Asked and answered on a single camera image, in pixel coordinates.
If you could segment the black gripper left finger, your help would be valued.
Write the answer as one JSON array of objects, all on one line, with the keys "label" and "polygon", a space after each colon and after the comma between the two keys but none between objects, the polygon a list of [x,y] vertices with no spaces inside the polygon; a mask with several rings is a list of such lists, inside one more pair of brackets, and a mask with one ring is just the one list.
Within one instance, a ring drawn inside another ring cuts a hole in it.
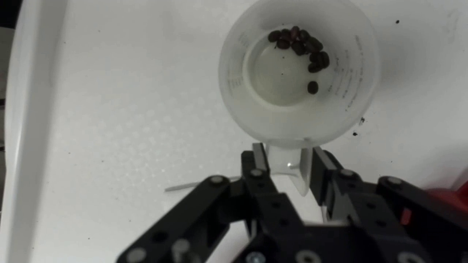
[{"label": "black gripper left finger", "polygon": [[149,226],[115,263],[206,263],[234,221],[250,238],[234,263],[257,257],[297,263],[310,249],[305,226],[289,198],[270,179],[262,143],[241,153],[243,175],[210,175]]}]

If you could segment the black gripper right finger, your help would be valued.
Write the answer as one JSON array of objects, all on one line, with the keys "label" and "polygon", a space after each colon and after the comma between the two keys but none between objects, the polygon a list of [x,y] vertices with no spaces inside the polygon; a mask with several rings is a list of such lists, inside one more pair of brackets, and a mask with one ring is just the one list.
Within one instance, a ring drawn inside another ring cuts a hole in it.
[{"label": "black gripper right finger", "polygon": [[466,211],[428,189],[390,175],[365,182],[321,147],[308,186],[324,214],[362,233],[383,263],[466,263]]}]

